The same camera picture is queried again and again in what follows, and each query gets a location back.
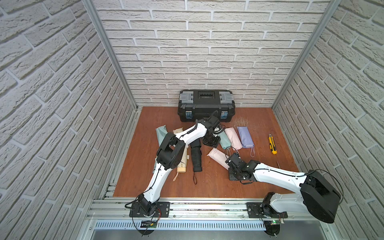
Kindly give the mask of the mint green sleeved umbrella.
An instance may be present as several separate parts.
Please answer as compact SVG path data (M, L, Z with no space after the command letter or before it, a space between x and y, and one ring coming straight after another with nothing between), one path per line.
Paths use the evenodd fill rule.
M231 141L229 140L225 131L219 133L219 137L222 149L225 151L226 155L229 156L232 149Z

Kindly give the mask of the black sleeved umbrella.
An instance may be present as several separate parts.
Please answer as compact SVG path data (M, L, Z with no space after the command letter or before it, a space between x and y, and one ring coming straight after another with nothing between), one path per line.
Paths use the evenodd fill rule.
M196 185L198 183L196 173L202 171L202 152L200 147L194 147L191 149L192 163L193 163L193 181Z

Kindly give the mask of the black umbrella sleeve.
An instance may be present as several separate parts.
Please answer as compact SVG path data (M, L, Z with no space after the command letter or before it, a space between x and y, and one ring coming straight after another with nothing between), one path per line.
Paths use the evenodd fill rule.
M201 148L201 139L196 139L196 140L194 140L192 143L190 143L190 147L191 147L191 149L193 149L193 148L198 148L198 149L200 149Z

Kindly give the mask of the cream umbrella sleeve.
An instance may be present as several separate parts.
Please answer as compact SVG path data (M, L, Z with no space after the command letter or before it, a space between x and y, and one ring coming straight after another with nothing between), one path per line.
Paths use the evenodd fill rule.
M179 134L179 133L182 133L183 132L183 128L178 128L178 129L175 129L173 130L173 134Z

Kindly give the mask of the cream sleeved umbrella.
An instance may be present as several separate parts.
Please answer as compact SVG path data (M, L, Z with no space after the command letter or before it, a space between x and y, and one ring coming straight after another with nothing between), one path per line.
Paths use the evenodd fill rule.
M189 159L188 147L185 147L184 152L183 152L183 156L182 156L182 159L181 159L181 162L177 166L177 174L175 175L175 177L173 179L173 182L177 179L177 177L178 177L178 175L180 173L185 173L186 172L188 159Z

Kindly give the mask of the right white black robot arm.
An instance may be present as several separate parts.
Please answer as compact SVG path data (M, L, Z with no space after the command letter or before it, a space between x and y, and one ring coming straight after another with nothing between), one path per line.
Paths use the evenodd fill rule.
M332 224L335 221L341 194L319 173L290 172L259 161L243 161L238 154L226 160L232 176L242 184L255 182L272 184L291 191L290 194L270 192L251 213L259 217L286 218L289 212L311 214L317 220Z

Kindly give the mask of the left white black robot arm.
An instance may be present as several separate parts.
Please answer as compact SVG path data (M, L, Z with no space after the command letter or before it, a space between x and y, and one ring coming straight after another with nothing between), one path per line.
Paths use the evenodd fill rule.
M166 134L157 151L156 170L146 190L136 199L144 216L151 217L157 210L162 188L171 171L181 162L185 147L206 136L215 138L219 124L220 120L211 116L207 120L197 120L194 126L181 133Z

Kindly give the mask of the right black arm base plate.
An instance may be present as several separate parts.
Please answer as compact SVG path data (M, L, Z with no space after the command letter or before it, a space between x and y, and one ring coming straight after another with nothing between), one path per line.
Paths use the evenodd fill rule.
M248 202L246 203L246 207L250 219L285 219L288 217L287 212L277 212L269 204L262 202Z

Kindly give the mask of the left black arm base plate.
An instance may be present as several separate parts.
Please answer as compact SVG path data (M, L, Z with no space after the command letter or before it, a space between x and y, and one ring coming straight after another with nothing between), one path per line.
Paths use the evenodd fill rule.
M157 202L155 211L152 215L147 215L146 211L143 210L140 203L135 202L130 206L130 218L168 218L169 217L169 211L170 211L170 202Z

